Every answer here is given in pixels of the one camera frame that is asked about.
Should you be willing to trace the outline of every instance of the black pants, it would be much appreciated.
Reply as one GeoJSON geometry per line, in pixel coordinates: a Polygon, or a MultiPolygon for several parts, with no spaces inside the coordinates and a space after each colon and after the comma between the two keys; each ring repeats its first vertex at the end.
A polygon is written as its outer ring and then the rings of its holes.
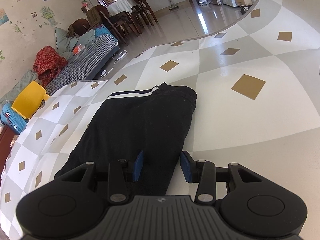
{"type": "Polygon", "coordinates": [[[55,177],[88,161],[96,163],[97,171],[106,171],[110,161],[134,160],[143,150],[144,164],[133,192],[165,195],[190,128],[196,93],[163,83],[153,90],[110,96],[55,177]]]}

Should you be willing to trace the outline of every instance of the wooden cabinet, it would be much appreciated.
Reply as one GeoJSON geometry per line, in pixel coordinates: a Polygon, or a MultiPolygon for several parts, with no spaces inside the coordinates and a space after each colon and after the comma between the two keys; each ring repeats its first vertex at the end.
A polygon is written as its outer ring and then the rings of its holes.
{"type": "Polygon", "coordinates": [[[0,134],[0,174],[3,171],[7,157],[11,152],[10,143],[15,135],[16,133],[7,125],[3,128],[3,131],[0,134]]]}

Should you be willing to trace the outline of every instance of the red cloth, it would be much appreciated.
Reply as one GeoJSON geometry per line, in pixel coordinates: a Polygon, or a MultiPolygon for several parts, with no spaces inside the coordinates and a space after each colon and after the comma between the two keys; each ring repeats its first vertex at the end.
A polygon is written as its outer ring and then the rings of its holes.
{"type": "Polygon", "coordinates": [[[45,88],[67,64],[68,61],[61,57],[54,48],[46,46],[37,53],[33,70],[38,73],[38,78],[45,88]]]}

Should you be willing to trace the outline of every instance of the white stripe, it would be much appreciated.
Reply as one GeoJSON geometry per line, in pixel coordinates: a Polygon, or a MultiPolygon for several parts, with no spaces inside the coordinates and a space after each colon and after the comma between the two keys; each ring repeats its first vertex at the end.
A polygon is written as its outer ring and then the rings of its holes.
{"type": "Polygon", "coordinates": [[[128,94],[120,94],[115,96],[108,96],[107,99],[111,98],[128,98],[128,97],[146,97],[150,96],[154,91],[156,91],[158,87],[154,87],[151,92],[140,94],[140,93],[128,93],[128,94]]]}

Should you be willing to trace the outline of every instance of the mop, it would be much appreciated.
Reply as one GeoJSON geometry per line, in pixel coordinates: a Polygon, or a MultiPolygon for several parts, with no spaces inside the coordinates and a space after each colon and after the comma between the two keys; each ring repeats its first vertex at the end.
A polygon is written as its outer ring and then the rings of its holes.
{"type": "Polygon", "coordinates": [[[169,11],[172,11],[172,10],[175,10],[175,9],[179,9],[179,6],[176,5],[176,4],[174,4],[174,3],[172,2],[172,0],[169,0],[169,3],[170,3],[170,9],[169,9],[169,11]]]}

